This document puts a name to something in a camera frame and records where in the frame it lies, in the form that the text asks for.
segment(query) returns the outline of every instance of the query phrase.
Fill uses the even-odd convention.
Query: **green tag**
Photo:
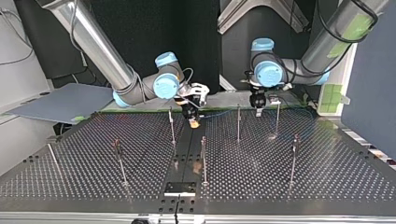
[[[326,84],[324,85],[323,96],[320,102],[320,113],[335,113],[341,103],[342,85]]]
[[[370,25],[372,24],[372,19],[371,17],[367,15],[356,15],[356,17],[352,20],[352,22],[348,25],[346,28],[344,34],[342,37],[344,39],[359,39],[362,38],[364,35],[367,35],[367,33],[370,32],[369,28]],[[336,58],[343,54],[346,50],[347,47],[350,44],[348,43],[338,43],[336,44],[330,53],[327,55],[328,58]]]

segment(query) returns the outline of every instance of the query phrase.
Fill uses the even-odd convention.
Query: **silver arm segment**
[[[50,10],[69,33],[73,27],[74,39],[111,83],[114,89],[113,96],[118,105],[136,105],[157,96],[171,99],[180,95],[178,84],[185,78],[174,53],[166,52],[160,55],[156,60],[159,72],[140,80],[140,76],[117,53],[80,0],[36,1],[43,8]],[[189,83],[181,85],[185,88],[190,86]]]
[[[389,0],[361,0],[376,15],[382,14]],[[373,19],[351,0],[344,0],[327,22],[330,30],[346,39],[359,39],[370,32]],[[322,29],[302,58],[305,73],[324,72],[350,44],[342,43]]]
[[[272,52],[274,41],[271,39],[259,38],[253,41],[251,67],[254,75],[250,84],[264,88],[281,83],[323,84],[331,70],[341,62],[350,45],[363,40],[371,31],[377,16],[382,14],[389,0],[359,0],[360,4],[372,11],[372,15],[358,7],[357,2],[344,0],[341,3],[326,25],[333,35],[323,28],[301,60],[282,60],[277,57]]]

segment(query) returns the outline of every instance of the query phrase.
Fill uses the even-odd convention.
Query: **metal pin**
[[[172,118],[172,106],[169,108],[169,122],[171,123],[171,130],[172,130],[172,144],[175,145],[176,144],[176,140],[175,140],[175,129],[173,126],[173,118]]]
[[[55,157],[55,153],[53,152],[52,145],[48,143],[47,146],[49,147],[50,155],[52,156],[53,161],[55,161],[55,163],[58,164],[58,160]]]
[[[201,158],[204,162],[204,183],[203,185],[206,186],[209,183],[207,182],[207,178],[206,178],[206,138],[202,137],[201,140]]]
[[[123,186],[129,186],[128,180],[126,179],[126,174],[125,174],[125,169],[122,163],[122,149],[121,149],[121,145],[120,145],[120,139],[116,138],[116,140],[114,141],[114,153],[116,155],[117,160],[120,163],[120,168],[122,171],[122,177],[123,177]]]
[[[121,167],[122,176],[123,176],[123,179],[124,179],[123,186],[129,186],[129,183],[126,180],[126,175],[125,175],[125,171],[124,171],[124,168],[123,168],[122,160],[120,160],[120,167]]]
[[[238,133],[236,136],[236,141],[239,143],[239,141],[241,140],[240,138],[240,123],[241,123],[241,106],[238,105]]]
[[[298,134],[294,135],[293,143],[292,143],[292,151],[293,151],[293,164],[291,166],[291,175],[290,175],[290,188],[293,184],[293,178],[294,178],[294,169],[295,169],[295,163],[296,163],[296,158],[298,156],[298,152],[300,151],[300,136]]]
[[[276,127],[275,127],[275,135],[277,135],[277,130],[279,127],[279,113],[280,113],[280,102],[277,105],[277,110],[276,110]]]

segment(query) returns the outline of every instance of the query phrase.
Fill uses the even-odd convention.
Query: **vertical rod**
[[[290,185],[293,184],[295,164],[296,164],[296,152],[295,150],[293,150],[293,164],[291,166]]]
[[[53,158],[53,161],[55,161],[55,163],[58,164],[58,160],[56,160],[55,153],[53,152],[53,149],[52,149],[52,145],[50,143],[48,143],[47,146],[49,147],[50,155]]]
[[[241,140],[241,138],[240,138],[240,131],[241,131],[241,129],[240,129],[240,122],[241,122],[241,106],[240,105],[238,105],[238,133],[237,133],[237,136],[236,136],[236,141],[239,143],[240,142],[240,140]]]
[[[176,140],[175,140],[175,129],[173,126],[173,118],[172,118],[172,106],[169,108],[169,122],[171,123],[171,130],[172,130],[172,144],[175,145],[176,144]]]
[[[277,135],[277,132],[278,132],[279,114],[280,114],[280,104],[277,105],[277,110],[276,110],[276,129],[275,129],[275,135]]]
[[[204,162],[204,186],[208,185],[207,177],[206,177],[206,138],[202,137],[201,140],[201,157]]]
[[[123,164],[122,164],[122,159],[120,159],[120,167],[121,167],[121,171],[122,171],[122,177],[123,177],[123,179],[124,179],[124,186],[128,186],[129,185],[129,183],[128,183],[128,180],[126,179],[126,174],[125,174],[125,170],[124,170],[124,167],[123,167]]]

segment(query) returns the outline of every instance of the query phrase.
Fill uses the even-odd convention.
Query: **robot end effector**
[[[159,72],[155,75],[145,77],[141,80],[143,83],[140,86],[136,85],[136,83],[136,88],[144,93],[143,97],[147,97],[148,99],[159,97],[161,99],[171,100],[174,98],[176,103],[181,106],[182,114],[190,122],[191,127],[199,127],[198,110],[201,106],[206,105],[206,96],[209,94],[209,88],[200,83],[190,84],[193,70],[188,68],[191,70],[191,73],[189,77],[186,77],[173,52],[161,54],[157,57],[155,63]],[[126,97],[133,95],[135,98],[138,95],[138,92],[134,94],[126,93]],[[123,101],[124,97],[122,93],[119,94],[117,91],[114,91],[113,96],[119,106],[130,106]]]

